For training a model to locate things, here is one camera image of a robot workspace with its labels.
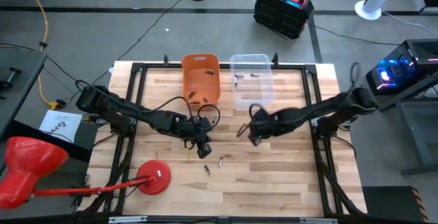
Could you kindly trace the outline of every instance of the wooden tabletop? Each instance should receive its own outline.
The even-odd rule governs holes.
[[[121,97],[126,95],[131,65],[132,62],[116,62],[114,65],[109,90]],[[317,64],[316,68],[322,98],[336,95],[339,87],[334,66]],[[181,73],[181,69],[148,69],[142,105],[155,108],[181,95]],[[305,106],[299,71],[273,70],[272,73],[275,101],[267,105],[267,110],[273,112]],[[305,123],[290,134],[264,140],[254,147],[246,133],[236,137],[239,127],[250,119],[248,111],[235,109],[229,69],[221,69],[220,84],[222,92],[218,108],[222,118],[209,132],[213,152],[203,160],[197,157],[195,149],[189,154],[179,139],[158,134],[146,123],[138,124],[129,177],[135,177],[144,162],[160,159],[169,165],[172,181],[160,195],[148,196],[139,190],[134,191],[125,199],[123,214],[323,216],[309,124]],[[181,101],[173,101],[164,110],[188,114],[187,106]],[[203,115],[210,121],[215,117],[214,111],[203,112]],[[102,127],[96,140],[108,136],[109,130],[109,127]],[[350,140],[346,132],[338,135]],[[94,148],[88,168],[91,187],[107,183],[115,145],[114,137]],[[357,207],[366,212],[352,149],[336,138],[332,139],[331,149],[339,184]],[[221,156],[224,160],[218,169]],[[206,174],[204,165],[210,168],[211,175]],[[327,189],[334,210],[331,187]],[[79,209],[86,208],[93,199],[84,199]]]

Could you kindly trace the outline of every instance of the orange basket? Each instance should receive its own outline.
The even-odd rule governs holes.
[[[212,53],[195,53],[184,56],[183,67],[183,97],[190,107],[199,109],[205,104],[215,105],[220,97],[219,59]]]

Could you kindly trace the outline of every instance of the white paper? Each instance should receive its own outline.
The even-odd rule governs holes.
[[[40,130],[66,142],[74,142],[82,115],[47,110],[40,125]]]

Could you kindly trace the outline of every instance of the concrete floor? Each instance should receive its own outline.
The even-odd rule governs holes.
[[[40,0],[46,7],[99,8],[169,8],[177,0]],[[316,11],[353,11],[359,0],[312,0]],[[281,62],[315,62],[309,28],[297,40],[283,40],[269,29],[254,22],[255,0],[182,1],[176,8],[235,9],[215,14],[169,13],[149,32],[123,60],[162,60],[166,53],[170,60],[180,60],[188,53],[215,53],[227,61],[234,54],[278,51]],[[32,5],[34,0],[0,0],[0,5]],[[383,6],[389,11],[418,11],[415,0],[388,0]],[[49,41],[47,53],[77,79],[91,82],[108,69],[144,31],[153,24],[158,13],[48,13]],[[44,21],[39,12],[0,12],[0,42],[37,48],[44,33]],[[438,32],[436,16],[400,16]],[[433,38],[421,28],[402,24],[388,16],[369,22],[350,15],[315,15],[315,24],[339,34],[374,40],[401,43],[405,39]],[[349,68],[360,62],[362,73],[368,72],[395,46],[374,45],[349,40],[317,29],[318,44],[323,63],[335,65],[339,85],[346,90]],[[75,85],[52,63],[45,66],[71,90]],[[109,75],[98,84],[106,85]],[[52,76],[42,72],[43,90],[50,100],[69,97],[65,87]],[[17,119],[38,127],[47,110],[35,85]],[[74,105],[66,111],[79,112]],[[416,165],[406,136],[395,112],[376,113],[362,117],[352,128],[353,145],[357,148],[357,164],[363,186],[414,186],[420,191],[429,220],[438,222],[438,174],[429,173],[403,178],[400,170]],[[46,210],[23,210],[22,216],[69,213],[70,202],[59,201]],[[0,212],[2,217],[8,214]]]

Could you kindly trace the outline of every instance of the transparent plastic bin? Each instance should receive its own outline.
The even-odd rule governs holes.
[[[253,103],[265,105],[274,101],[274,82],[266,55],[234,55],[230,65],[236,109],[247,110]],[[234,84],[235,75],[238,75],[237,85]]]

